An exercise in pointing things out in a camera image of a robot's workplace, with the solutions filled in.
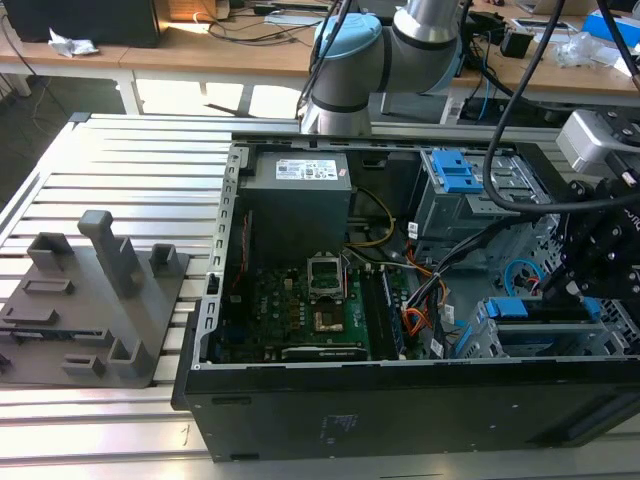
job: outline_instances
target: black cable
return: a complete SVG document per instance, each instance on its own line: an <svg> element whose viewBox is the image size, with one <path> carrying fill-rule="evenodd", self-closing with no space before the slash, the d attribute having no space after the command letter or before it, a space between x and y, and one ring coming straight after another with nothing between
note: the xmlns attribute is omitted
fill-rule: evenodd
<svg viewBox="0 0 640 480"><path fill-rule="evenodd" d="M337 0L331 3L331 7L329 7L327 16L325 17L324 22L322 22L322 27L320 28L318 37L315 43L313 44L313 47L311 50L311 63L309 64L309 73L311 73L313 66L318 61L318 54L320 53L320 46L322 45L322 37L324 36L324 31L326 30L327 24L329 23L329 18L331 18L331 15L333 15L333 12L335 11L337 6L338 6Z"/></svg>
<svg viewBox="0 0 640 480"><path fill-rule="evenodd" d="M474 250L486 248L489 242L501 231L515 225L536 222L540 219L540 216L541 215L538 214L527 214L520 215L518 217L505 217L459 242L455 247L449 250L449 253L447 253L442 260L437 263L433 269L433 276L424 285L418 288L416 292L419 291L419 293L415 298L412 297L410 299L411 304L409 306L420 305L427 295L430 295L434 289L438 288L440 285L440 274L446 271L451 265L461 262Z"/></svg>
<svg viewBox="0 0 640 480"><path fill-rule="evenodd" d="M235 43L260 43L260 42L268 42L268 41L272 41L272 40L277 40L277 39L278 39L278 38L280 38L282 35L289 34L289 32L293 32L293 31L296 31L296 30L303 30L303 29L305 29L305 28L311 28L311 27L314 27L314 26L319 25L319 24L320 24L320 22L318 22L318 23L314 23L314 24L311 24L311 25L301 25L301 26L298 26L298 27L291 27L291 28L286 28L286 29L281 28L281 29L280 29L280 31L278 31L278 32L268 33L268 34L266 34L266 35L261 35L261 36L259 36L259 37L238 38L238 37L230 37L230 36L228 36L228 35L220 35L220 34L218 34L218 33L212 32L212 31L211 31L211 28L212 28L214 25L219 25L220 27L222 27L222 29L223 29L225 32L226 32L226 30L227 30L227 29L225 29L225 27L223 27L222 25L220 25L220 23L219 23L219 22L217 22L217 21L216 21L216 22L211 22L211 23L209 24L209 34L210 34L212 37L218 38L218 39L220 39L220 40L225 40L225 41L228 41L228 42L235 42ZM244 28L248 28L248 27L250 27L250 26L255 26L255 25L259 25L259 24L257 24L257 23L256 23L256 24L248 25L248 26L246 26L246 27L239 28L239 29L237 29L237 30L235 30L235 31L243 30ZM291 42L291 39L288 39L288 40L286 40L285 42L282 42L282 43L292 43L292 42Z"/></svg>
<svg viewBox="0 0 640 480"><path fill-rule="evenodd" d="M11 47L11 50L14 51L14 53L16 55L18 55L18 57L20 58L20 60L22 60L22 63L24 63L24 66L27 67L27 69L29 69L29 71L36 77L39 78L40 76L35 72L35 70L33 68L31 68L31 65L29 65L27 63L27 61L25 60L25 58L22 56L22 54L18 51L18 49L16 48L16 46L13 44L13 42L11 41L11 39L9 38L9 34L7 33L7 29L4 25L4 21L5 19L9 18L7 16L7 14L4 14L2 16L2 18L0 19L0 28L2 28L2 33L4 34L4 38L7 39L7 42L9 43L9 46ZM45 90L47 91L47 93L49 94L49 96L52 98L52 100L56 103L56 105L58 105L58 107L60 107L60 110L62 110L62 113L64 113L67 117L69 116L69 114L67 113L67 111L64 109L64 107L62 106L62 104L60 103L60 101L56 98L56 96L53 94L53 92L49 89L48 86L45 86Z"/></svg>
<svg viewBox="0 0 640 480"><path fill-rule="evenodd" d="M296 114L297 112L300 110L301 106L302 106L302 102L305 101L308 96L311 94L311 90L313 90L313 87L316 83L316 80L318 79L318 75L320 74L320 70L322 69L322 65L324 64L324 59L327 56L327 53L329 52L329 50L331 49L331 46L333 45L333 42L335 41L336 37L338 36L338 33L340 32L340 29L342 28L342 24L344 23L345 19L347 18L347 14L349 13L349 9L351 8L351 2L352 0L345 0L346 3L344 5L342 5L341 9L340 9L340 13L338 14L338 19L336 20L335 25L333 26L333 29L331 30L331 34L329 35L329 38L327 39L327 44L326 46L322 49L322 54L320 55L320 57L318 58L318 61L312 65L311 67L311 75L309 75L309 78L307 78L307 81L305 82L304 86L302 87L302 91L300 92L300 97L298 98L298 103L296 104ZM327 23L329 22L329 16L327 16L326 20L325 20L325 24L323 25L324 28L326 28ZM322 48L322 37L319 35L318 36L318 41L320 42L320 46L319 48Z"/></svg>
<svg viewBox="0 0 640 480"><path fill-rule="evenodd" d="M609 29L609 33L611 33L611 36L613 37L613 41L615 42L616 47L618 47L618 50L620 51L620 56L622 57L625 65L631 72L631 79L633 81L633 84L636 86L638 90L640 90L640 71L638 71L638 67L633 61L633 58L631 57L631 53L627 48L627 44L622 38L622 35L620 34L620 30L618 30L616 21L614 20L613 15L611 15L611 11L609 11L609 6L607 5L607 2L605 0L597 0L597 2L598 2L598 7L600 8L600 13L602 14L602 18L604 19L604 23L607 25L607 28Z"/></svg>
<svg viewBox="0 0 640 480"><path fill-rule="evenodd" d="M533 72L535 71L538 63L542 58L542 54L544 53L549 40L551 39L551 35L553 34L553 30L558 22L558 18L562 12L562 8L564 7L565 0L558 0L556 6L553 11L553 15L551 16L551 20L547 25L547 28L542 35L542 39L540 40L540 44L536 49L536 52L531 59L531 63L527 67L522 76L522 80L520 80L520 84L516 89L513 97L509 100L505 111L500 117L500 121L496 126L495 132L493 134L493 138L489 143L489 147L487 149L487 153L484 156L484 164L482 166L482 181L484 184L484 190L487 192L489 198L499 207L502 207L506 210L512 210L515 212L523 212L523 213L537 213L537 214L546 214L546 213L580 213L580 212L588 212L592 210L610 210L613 208L624 207L627 205L631 205L637 202L640 202L640 193L633 193L630 195L617 197L617 198L609 198L609 199L601 199L601 200L588 200L585 202L568 202L568 203L547 203L547 204L529 204L529 203L517 203L504 199L498 191L495 189L493 182L491 180L491 164L493 163L493 157L496 149L498 148L498 144L500 143L500 138L502 137L502 133L504 132L507 122L509 121L509 116L511 112L515 108L515 105L524 92L525 88L527 88L527 84L529 80L533 76Z"/></svg>
<svg viewBox="0 0 640 480"><path fill-rule="evenodd" d="M465 0L463 9L462 9L462 16L460 17L460 36L462 38L462 51L465 54L466 58L469 59L469 61L472 63L472 66L475 69L480 70L482 75L484 75L484 77L489 82L491 82L498 90L500 90L506 96L512 97L514 94L513 90L511 90L509 87L504 85L495 73L492 73L488 68L485 68L482 62L482 59L475 56L471 51L471 47L469 46L470 41L466 38L465 23L467 21L469 8L471 7L472 3L473 3L473 0ZM528 98L525 98L525 97L521 97L519 100L522 103L529 105L530 107L539 108L539 109L547 110L550 112L566 113L566 112L572 112L573 110L575 110L574 108L571 108L571 107L552 107L548 105L543 105L541 103L529 100Z"/></svg>

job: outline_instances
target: yellow wire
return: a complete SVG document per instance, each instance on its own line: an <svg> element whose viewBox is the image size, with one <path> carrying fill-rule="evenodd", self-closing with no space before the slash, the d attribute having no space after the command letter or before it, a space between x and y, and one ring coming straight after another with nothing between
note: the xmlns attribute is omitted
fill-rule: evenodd
<svg viewBox="0 0 640 480"><path fill-rule="evenodd" d="M383 210L389 217L389 231L384 237L382 237L379 240L371 240L370 242L345 243L345 245L347 247L375 247L382 243L385 243L387 240L389 240L393 236L393 232L396 229L396 219L393 218L393 215L391 215L391 210L389 210L389 208L384 204L384 202L380 200L380 198L377 195L374 195L374 193L371 190L367 190L366 188L362 188L362 187L357 187L357 188L358 190L362 190L363 192L366 192L368 195L371 195L371 197L375 199L378 205L380 205L383 208Z"/></svg>

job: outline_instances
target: metal frame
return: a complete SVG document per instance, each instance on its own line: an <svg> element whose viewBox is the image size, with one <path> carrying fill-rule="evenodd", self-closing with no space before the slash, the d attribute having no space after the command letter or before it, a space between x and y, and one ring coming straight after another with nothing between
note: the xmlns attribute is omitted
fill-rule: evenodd
<svg viewBox="0 0 640 480"><path fill-rule="evenodd" d="M195 224L205 224L213 231L214 224L207 222L216 213L219 192L201 186L188 187L201 184L203 177L211 175L207 170L224 165L227 148L224 137L212 138L212 134L229 138L231 132L237 131L294 133L296 127L294 122L281 120L257 122L168 115L94 115L86 124L67 125L0 216L0 302L15 288L30 262L26 258L29 234L11 235L14 229L23 229L27 223L35 224L35 229L51 222L60 224L75 215L74 208L98 203L118 207L114 226L127 226L135 233L134 244L147 248L179 226L193 233ZM86 136L87 131L92 133L90 137ZM197 132L199 140L195 136L185 141L188 132ZM374 132L381 136L486 139L492 129L374 124ZM526 137L538 143L564 169L566 162L560 159L553 143L556 135L555 130L510 129L505 137L506 141ZM116 143L114 139L118 137L122 140ZM86 142L86 138L101 141ZM151 138L155 138L153 144L157 146L151 140L138 145L141 139ZM149 169L146 177L142 167ZM100 189L78 187L84 180L95 184L96 178L106 178L109 174L105 169L113 169L110 175L122 179L123 184L103 185ZM163 184L157 175L165 173L181 183ZM74 178L74 187L65 185ZM191 220L164 225L177 219L183 208L191 209L186 210L184 217ZM199 235L187 238L174 232L172 237L179 250L189 253L192 259L155 372L154 387L112 390L0 386L0 467L10 467L2 468L3 480L44 475L52 480L174 477L371 480L434 475L443 480L532 476L546 480L602 476L626 480L640 476L637 455L640 417L579 449L214 465L191 415L174 412L169 406L187 313L193 311L194 300L202 293L208 268L211 237Z"/></svg>

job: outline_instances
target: sticker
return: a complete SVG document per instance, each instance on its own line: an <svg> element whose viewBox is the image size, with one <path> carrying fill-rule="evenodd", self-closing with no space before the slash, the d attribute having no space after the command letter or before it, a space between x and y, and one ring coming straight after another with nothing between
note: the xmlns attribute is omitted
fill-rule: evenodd
<svg viewBox="0 0 640 480"><path fill-rule="evenodd" d="M431 339L431 350L438 356L438 358L442 358L444 347L435 338Z"/></svg>
<svg viewBox="0 0 640 480"><path fill-rule="evenodd" d="M455 323L455 307L453 305L444 306L444 321L453 325Z"/></svg>
<svg viewBox="0 0 640 480"><path fill-rule="evenodd" d="M358 414L327 415L320 425L320 443L335 445L338 440L346 438L358 425Z"/></svg>
<svg viewBox="0 0 640 480"><path fill-rule="evenodd" d="M335 160L297 160L287 158L276 162L276 179L338 180L338 171Z"/></svg>
<svg viewBox="0 0 640 480"><path fill-rule="evenodd" d="M409 222L407 230L409 232L409 238L413 240L418 239L418 224L416 222Z"/></svg>

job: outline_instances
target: cable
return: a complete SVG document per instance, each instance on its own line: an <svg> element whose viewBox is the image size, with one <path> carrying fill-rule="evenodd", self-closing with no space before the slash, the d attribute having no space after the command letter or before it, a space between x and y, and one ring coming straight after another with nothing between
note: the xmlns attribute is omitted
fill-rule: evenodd
<svg viewBox="0 0 640 480"><path fill-rule="evenodd" d="M229 30L229 31L240 31L240 30L244 30L245 28L249 28L249 27L253 27L253 26L261 25L261 24L263 24L263 23L262 22L255 23L255 24L252 24L252 25L247 25L247 26L245 26L243 28L238 28L236 30ZM222 26L219 22L215 21L215 22L211 22L211 24L209 25L209 34L214 38L217 38L219 40L224 40L224 41L227 41L227 42L242 43L242 44L254 44L254 43L255 44L259 44L260 42L265 42L265 41L268 42L268 41L271 41L271 40L277 40L283 34L288 34L289 35L289 32L293 32L293 31L296 31L296 30L302 30L302 29L305 29L305 28L311 28L311 27L314 27L314 26L319 25L319 24L320 24L320 22L314 23L314 24L311 24L311 25L300 25L300 26L297 26L297 27L291 27L291 28L287 28L287 29L283 29L282 27L280 27L280 31L279 32L273 32L273 33L269 33L269 34L266 34L266 35L261 35L259 37L238 38L238 37L230 37L230 36L226 35L227 29L224 26ZM220 35L220 34L218 34L216 32L211 31L211 29L213 28L214 25L218 25L218 26L222 27L222 29L225 31L225 35ZM279 41L279 42L276 42L275 44L292 43L292 40L297 41L297 38L291 37L288 40Z"/></svg>
<svg viewBox="0 0 640 480"><path fill-rule="evenodd" d="M39 75L35 72L35 70L33 68L31 68L31 65L29 65L27 63L27 61L25 60L25 58L22 56L22 54L18 51L18 49L16 48L16 46L13 44L13 42L11 41L11 39L9 38L9 34L7 33L7 29L4 25L4 21L6 18L9 18L7 16L7 14L4 14L2 16L2 18L0 19L0 28L2 28L2 33L4 34L4 38L7 39L7 42L9 43L9 46L11 47L11 50L14 51L14 53L20 58L20 60L22 60L22 63L24 63L24 66L27 67L27 69L29 69L29 71L36 77L38 78ZM47 90L47 93L49 94L49 96L52 98L52 100L56 103L56 105L58 105L58 107L60 107L60 110L62 110L62 113L64 113L67 117L69 116L69 114L67 113L67 111L64 109L64 107L62 106L62 104L58 101L58 99L56 98L56 96L53 94L53 92L49 89L49 87L45 87L45 89Z"/></svg>
<svg viewBox="0 0 640 480"><path fill-rule="evenodd" d="M433 269L433 276L426 282L424 285L420 286L407 300L407 305L409 307L420 305L427 296L431 294L434 288L438 285L438 281L440 280L440 276L446 272L451 265L454 263L462 261L466 256L472 251L486 247L491 240L493 240L498 233L502 230L510 228L515 225L523 224L523 223L532 223L536 222L540 218L540 215L520 215L518 217L505 217L501 220L498 220L495 223L485 227L483 230L470 235L469 237L462 240L458 245L453 247L447 255L444 256L442 260L438 262L436 267Z"/></svg>
<svg viewBox="0 0 640 480"><path fill-rule="evenodd" d="M406 263L384 262L384 261L376 260L376 259L371 258L370 256L366 255L365 253L362 253L361 251L356 250L353 247L344 247L344 249L346 251L348 251L349 253L353 254L354 257L359 258L360 260L362 260L365 263L373 263L373 264L376 264L376 265L390 265L390 266L393 266L393 267L410 268L410 269L415 269L416 268L413 265L407 265Z"/></svg>
<svg viewBox="0 0 640 480"><path fill-rule="evenodd" d="M466 39L466 35L465 35L465 24L467 21L467 17L469 14L469 8L471 7L471 4L473 3L473 0L466 0L463 8L462 8L462 15L460 17L460 36L462 37L462 50L463 53L466 55L466 57L471 61L471 63L473 64L473 67L480 70L482 72L482 74L484 75L484 77L490 81L498 90L500 90L502 93L504 93L506 96L508 97L512 97L514 94L514 91L511 90L509 87L507 87L506 85L504 85L497 77L497 75L494 75L490 72L490 69L488 68L484 68L484 65L482 64L482 59L478 59L477 56L475 56L473 54L473 52L471 51L471 48L469 47L469 41ZM534 107L534 108L540 108L543 110L547 110L550 112L559 112L559 113L567 113L567 112L572 112L573 110L575 110L572 107L551 107L548 105L543 105L541 103L538 102L534 102L532 100L529 100L525 97L521 97L520 101L522 103L526 103L527 105Z"/></svg>
<svg viewBox="0 0 640 480"><path fill-rule="evenodd" d="M529 80L533 76L533 72L535 71L538 63L542 59L542 54L544 53L547 45L549 44L549 40L551 39L551 35L553 34L553 30L555 29L556 24L558 23L558 18L560 17L560 13L562 12L562 7L564 6L565 0L558 0L556 6L553 11L553 15L551 16L551 20L547 25L544 34L542 35L542 39L540 40L540 44L536 49L533 58L531 59L531 63L525 70L522 80L520 80L520 84L516 89L515 93L509 100L507 107L505 108L502 117L500 117L500 121L496 126L495 132L489 143L489 147L487 149L487 153L484 156L484 164L482 166L482 181L484 184L484 190L489 196L489 198L499 207L502 207L506 210L512 210L515 212L522 213L537 213L537 214L548 214L548 213L581 213L588 212L592 210L610 210L614 208L624 207L628 205L632 205L634 203L640 202L640 193L633 193L630 195L626 195L623 197L617 198L608 198L601 200L588 200L585 202L568 202L568 203L547 203L547 204L530 204L530 203L517 203L506 200L503 198L498 191L495 189L493 185L493 181L491 179L491 165L493 163L493 157L495 155L495 151L498 148L498 144L500 143L500 138L502 137L502 133L504 132L507 122L509 121L509 116L511 112L515 108L515 105L524 92L525 88L527 88L527 84Z"/></svg>
<svg viewBox="0 0 640 480"><path fill-rule="evenodd" d="M389 229L387 230L387 234L378 240L374 240L371 242L350 242L350 243L345 243L345 245L347 247L375 247L378 245L384 245L391 239L391 237L393 237L393 232L395 231L396 219L393 218L393 215L391 215L391 210L389 210L389 207L387 207L384 204L384 202L380 200L380 198L377 197L371 190L367 190L364 187L357 187L357 189L358 189L358 192L362 191L369 198L373 199L373 201L376 202L380 206L380 208L382 208L385 211L385 213L387 214L387 217L389 218Z"/></svg>
<svg viewBox="0 0 640 480"><path fill-rule="evenodd" d="M487 69L487 63L489 61L489 49L491 48L491 32L487 32L487 53L485 53L484 55L484 68L485 70ZM491 82L489 80L487 80L487 91L484 95L484 103L482 104L482 110L480 111L480 115L478 115L478 119L476 120L476 123L478 123L480 120L482 120L484 118L484 114L487 111L487 104L489 103L489 92L491 91L490 89L491 86Z"/></svg>
<svg viewBox="0 0 640 480"><path fill-rule="evenodd" d="M433 272L431 272L431 270L428 270L425 267L422 267L415 262L413 252L410 249L407 251L407 261L411 265L416 267L418 271L422 273L425 277L431 278L433 276ZM442 300L440 300L440 302L438 303L438 307L442 308L447 301L447 286L444 284L441 278L438 278L438 282L440 283L440 287L442 288Z"/></svg>
<svg viewBox="0 0 640 480"><path fill-rule="evenodd" d="M631 57L629 48L627 48L627 44L625 43L624 38L622 38L620 30L618 30L618 25L616 24L613 15L611 15L611 11L609 10L607 2L605 0L597 0L597 2L598 7L600 8L600 13L602 14L602 18L604 19L604 23L607 25L609 33L611 33L613 41L620 51L620 56L631 72L631 80L633 81L635 87L640 91L640 71L638 71L638 66Z"/></svg>
<svg viewBox="0 0 640 480"><path fill-rule="evenodd" d="M342 28L342 24L347 18L347 13L351 8L351 2L352 0L346 0L345 3L343 3L340 9L340 13L338 14L338 19L336 20L336 23L331 29L331 34L327 39L326 46L324 47L324 49L322 49L322 53L320 54L317 61L313 62L311 65L311 75L309 75L309 78L307 78L307 81L305 82L304 86L302 87L302 90L300 91L300 96L298 97L298 102L296 104L296 115L302 108L302 103L308 99L309 95L311 94L311 90L313 90L313 87L318 79L318 75L320 74L320 70L322 69L322 65L324 64L324 59L327 56L327 53L329 52L331 47L333 46L333 42L338 36L338 33ZM333 11L335 10L337 4L338 4L338 0L335 0L334 3L331 5L331 8L329 8L327 17L325 18L322 28L320 29L320 33L316 39L316 43L318 44L318 49L322 48L324 31L327 27L327 24L329 23L329 17L333 14Z"/></svg>
<svg viewBox="0 0 640 480"><path fill-rule="evenodd" d="M545 274L542 271L542 269L531 260L528 260L526 258L516 258L512 260L504 269L504 289L507 291L507 295L509 295L510 297L516 296L516 292L513 290L513 287L511 286L511 283L512 283L511 277L513 276L513 267L515 267L519 263L522 263L524 265L531 267L533 271L536 272L536 275L538 276L539 280L542 280L545 277Z"/></svg>

